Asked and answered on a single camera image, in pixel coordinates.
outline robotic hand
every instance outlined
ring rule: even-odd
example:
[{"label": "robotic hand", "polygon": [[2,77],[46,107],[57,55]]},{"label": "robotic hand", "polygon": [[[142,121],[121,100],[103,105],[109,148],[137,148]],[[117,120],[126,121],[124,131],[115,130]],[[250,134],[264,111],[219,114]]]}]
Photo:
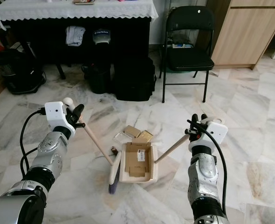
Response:
[{"label": "robotic hand", "polygon": [[198,116],[194,114],[192,121],[188,121],[191,123],[190,129],[185,131],[190,140],[188,149],[192,152],[191,165],[188,169],[188,200],[192,207],[194,223],[229,224],[225,209],[226,165],[220,151],[225,171],[223,208],[221,208],[216,186],[218,178],[216,157],[212,155],[216,145],[218,146],[226,136],[227,127],[220,119],[207,118],[205,114],[201,118],[201,122],[198,122]]},{"label": "robotic hand", "polygon": [[25,177],[0,196],[0,224],[41,224],[48,192],[62,171],[68,140],[75,135],[84,106],[71,112],[62,102],[45,104],[51,132],[38,145],[38,154]]}]

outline table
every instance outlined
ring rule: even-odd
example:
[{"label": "table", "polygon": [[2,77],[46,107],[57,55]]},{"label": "table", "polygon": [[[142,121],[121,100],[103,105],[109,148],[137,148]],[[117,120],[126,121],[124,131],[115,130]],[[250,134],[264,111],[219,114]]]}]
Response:
[{"label": "table", "polygon": [[[6,0],[0,4],[0,26],[10,25],[26,53],[32,54],[26,42],[31,42],[37,59],[55,63],[64,78],[61,63],[84,63],[99,51],[92,41],[92,31],[111,30],[112,62],[122,56],[148,55],[151,19],[158,18],[152,0],[96,0],[94,5],[75,5],[71,1]],[[65,44],[67,26],[86,28],[82,45]]]}]

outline black chair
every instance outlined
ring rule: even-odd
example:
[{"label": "black chair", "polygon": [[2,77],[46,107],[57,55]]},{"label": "black chair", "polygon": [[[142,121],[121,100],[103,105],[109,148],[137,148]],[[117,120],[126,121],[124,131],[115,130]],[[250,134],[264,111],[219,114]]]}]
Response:
[{"label": "black chair", "polygon": [[[210,42],[203,51],[198,48],[183,48],[175,49],[167,47],[168,33],[176,30],[183,29],[198,29],[206,30],[211,33]],[[204,98],[203,103],[206,100],[206,91],[208,84],[209,71],[213,68],[214,62],[211,60],[211,43],[214,31],[214,15],[210,9],[204,6],[184,6],[174,9],[166,21],[166,32],[165,32],[165,46],[164,53],[162,56],[162,63],[160,66],[160,75],[162,72],[162,66],[164,69],[164,80],[163,80],[163,96],[162,102],[165,102],[165,86],[166,85],[195,85],[204,84]],[[198,71],[206,71],[205,83],[178,83],[178,84],[166,84],[166,66],[172,71],[195,71],[194,78]]]}]

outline marble floor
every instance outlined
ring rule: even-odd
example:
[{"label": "marble floor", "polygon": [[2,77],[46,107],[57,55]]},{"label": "marble floor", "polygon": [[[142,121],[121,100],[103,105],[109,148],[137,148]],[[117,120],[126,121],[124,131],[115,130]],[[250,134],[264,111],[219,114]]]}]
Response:
[{"label": "marble floor", "polygon": [[[36,94],[0,94],[0,195],[21,179],[19,135],[26,117],[49,101],[71,97],[85,105],[83,116],[110,153],[120,148],[113,137],[127,125],[154,134],[152,144],[162,154],[184,134],[193,113],[219,116],[229,132],[221,145],[227,161],[227,215],[232,224],[275,223],[275,60],[266,53],[254,70],[213,70],[206,103],[203,86],[167,86],[161,103],[162,80],[147,102],[125,102],[110,94],[89,90],[80,66],[63,67],[61,80],[55,66],[46,66],[47,82]],[[158,52],[151,58],[159,74]],[[199,82],[199,72],[168,74],[168,82]],[[44,116],[31,119],[25,131],[27,151],[48,132]],[[119,183],[108,194],[110,166],[86,135],[78,129],[69,141],[63,172],[49,192],[44,224],[192,224],[187,200],[187,169],[191,153],[183,144],[159,165],[157,183]],[[35,153],[30,155],[32,162]],[[222,196],[223,170],[218,163],[218,189]]]}]

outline cabinet door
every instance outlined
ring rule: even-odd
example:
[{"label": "cabinet door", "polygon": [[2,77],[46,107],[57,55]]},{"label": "cabinet door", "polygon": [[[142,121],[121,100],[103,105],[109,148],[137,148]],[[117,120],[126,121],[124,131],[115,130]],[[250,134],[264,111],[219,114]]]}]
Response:
[{"label": "cabinet door", "polygon": [[256,64],[275,32],[275,8],[231,8],[212,59],[216,65]]}]

